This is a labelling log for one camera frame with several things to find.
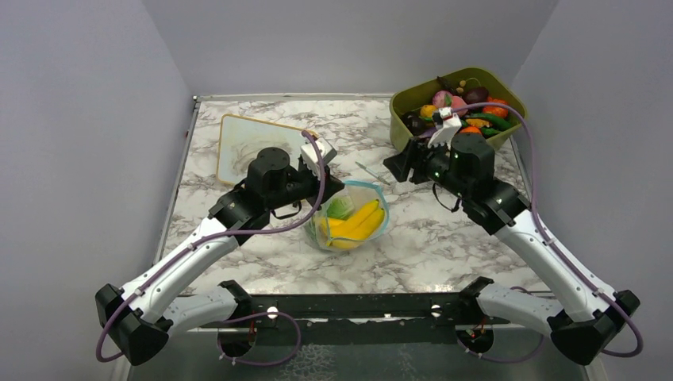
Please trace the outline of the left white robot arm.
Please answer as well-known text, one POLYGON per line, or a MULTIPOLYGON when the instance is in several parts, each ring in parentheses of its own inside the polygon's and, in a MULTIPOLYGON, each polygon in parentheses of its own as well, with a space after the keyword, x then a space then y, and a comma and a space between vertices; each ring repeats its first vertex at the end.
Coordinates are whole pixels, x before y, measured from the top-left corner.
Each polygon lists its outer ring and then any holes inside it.
POLYGON ((248 165, 246 177, 212 206, 195 231, 155 266, 122 287, 106 284, 95 295, 102 326, 95 355, 105 363, 117 357, 104 356, 102 345, 110 338, 118 356, 140 365, 166 345, 170 338, 217 320, 241 325, 251 311, 247 293, 235 282, 201 295, 180 294, 208 267, 237 250, 254 235, 281 233, 269 229, 271 215, 279 208, 306 200, 311 210, 343 189, 328 164, 336 149, 320 139, 302 146, 298 166, 281 148, 264 148, 248 165))

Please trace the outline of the green lettuce leaf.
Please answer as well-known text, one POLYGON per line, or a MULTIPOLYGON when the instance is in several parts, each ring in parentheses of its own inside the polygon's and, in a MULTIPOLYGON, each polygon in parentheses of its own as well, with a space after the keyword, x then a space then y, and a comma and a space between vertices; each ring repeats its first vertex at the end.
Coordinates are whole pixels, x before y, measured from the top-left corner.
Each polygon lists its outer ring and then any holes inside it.
POLYGON ((338 219, 345 221, 355 211, 354 204, 348 196, 335 196, 327 201, 326 204, 305 223, 304 230, 307 236, 316 240, 316 224, 325 222, 327 219, 338 219))

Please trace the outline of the clear zip top bag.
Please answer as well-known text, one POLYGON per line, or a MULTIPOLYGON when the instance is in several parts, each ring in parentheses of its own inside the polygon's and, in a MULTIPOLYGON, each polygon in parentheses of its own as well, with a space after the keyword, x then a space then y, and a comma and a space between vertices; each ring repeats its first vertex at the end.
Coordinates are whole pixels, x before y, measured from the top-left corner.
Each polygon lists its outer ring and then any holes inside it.
MULTIPOLYGON (((388 205, 386 199, 384 198, 383 188, 381 186, 376 185, 374 183, 367 183, 367 182, 363 182, 363 181, 347 180, 347 181, 344 182, 344 189, 342 191, 338 192, 337 194, 335 194, 334 196, 332 196, 331 198, 333 198, 335 196, 348 196, 354 204, 354 207, 355 207, 354 213, 360 207, 362 207, 364 204, 366 204, 366 203, 368 203, 368 202, 370 202, 374 199, 379 200, 379 209, 383 209, 386 212, 386 216, 384 218, 384 221, 380 225, 379 229, 374 234, 372 234, 366 241, 364 241, 363 244, 360 245, 359 247, 364 246, 366 243, 368 243, 370 241, 376 240, 377 238, 379 238, 383 234, 384 230, 386 229, 386 227, 388 225, 388 222, 389 222, 389 219, 390 219, 390 213, 389 213, 389 205, 388 205)), ((341 222, 343 222, 343 220, 331 219, 330 218, 330 219, 327 219, 325 222, 317 223, 316 224, 316 240, 314 241, 314 240, 310 239, 307 236, 307 234, 304 230, 305 235, 306 235, 306 239, 308 240, 309 244, 312 247, 314 247, 316 249, 323 250, 323 251, 333 251, 333 252, 351 251, 353 249, 343 250, 343 249, 338 249, 338 248, 334 248, 334 247, 331 246, 331 241, 335 240, 335 239, 340 239, 340 237, 330 236, 329 235, 329 226, 338 225, 341 222)))

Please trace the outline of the pink peach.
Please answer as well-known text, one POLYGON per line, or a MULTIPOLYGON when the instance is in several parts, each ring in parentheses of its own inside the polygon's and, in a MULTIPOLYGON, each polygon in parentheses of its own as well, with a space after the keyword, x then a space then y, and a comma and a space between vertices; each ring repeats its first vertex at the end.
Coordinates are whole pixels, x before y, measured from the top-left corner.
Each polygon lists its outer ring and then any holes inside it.
POLYGON ((452 96, 451 108, 459 117, 463 117, 469 111, 467 103, 458 95, 452 96))

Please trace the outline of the yellow banana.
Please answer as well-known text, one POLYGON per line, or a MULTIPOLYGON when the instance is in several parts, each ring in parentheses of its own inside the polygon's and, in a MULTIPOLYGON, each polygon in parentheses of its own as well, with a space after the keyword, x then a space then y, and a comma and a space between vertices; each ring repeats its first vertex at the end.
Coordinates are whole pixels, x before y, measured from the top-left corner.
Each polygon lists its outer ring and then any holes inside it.
POLYGON ((374 199, 360 207, 351 217, 338 225, 329 226, 329 235, 332 237, 346 237, 354 232, 371 214, 379 208, 379 200, 374 199))
POLYGON ((386 212, 383 209, 375 210, 362 223, 356 226, 348 233, 342 234, 340 239, 331 241, 331 246, 338 249, 350 250, 358 248, 372 234, 374 234, 383 223, 386 212))

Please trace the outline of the yellow orange mango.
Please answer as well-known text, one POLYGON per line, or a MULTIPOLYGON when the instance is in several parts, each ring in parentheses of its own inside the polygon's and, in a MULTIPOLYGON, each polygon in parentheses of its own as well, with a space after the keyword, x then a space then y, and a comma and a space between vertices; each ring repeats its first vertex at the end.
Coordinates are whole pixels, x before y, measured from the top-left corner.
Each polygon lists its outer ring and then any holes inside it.
POLYGON ((421 118, 431 119, 436 111, 437 111, 437 108, 434 105, 429 104, 429 105, 423 105, 419 109, 418 114, 419 114, 419 117, 421 117, 421 118))

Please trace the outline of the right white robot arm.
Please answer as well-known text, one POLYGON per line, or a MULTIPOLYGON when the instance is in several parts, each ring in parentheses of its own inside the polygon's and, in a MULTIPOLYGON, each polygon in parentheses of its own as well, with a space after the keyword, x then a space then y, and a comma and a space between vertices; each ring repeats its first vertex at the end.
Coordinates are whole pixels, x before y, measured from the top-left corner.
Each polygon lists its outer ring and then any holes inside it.
POLYGON ((577 261, 532 203, 495 176, 494 157, 482 136, 460 133, 439 145, 412 138, 383 163, 400 183, 431 182, 455 195, 456 208, 515 251, 553 293, 553 299, 539 298, 480 277, 459 294, 462 319, 505 319, 548 337, 570 361, 588 365, 632 324, 639 299, 632 291, 614 290, 577 261))

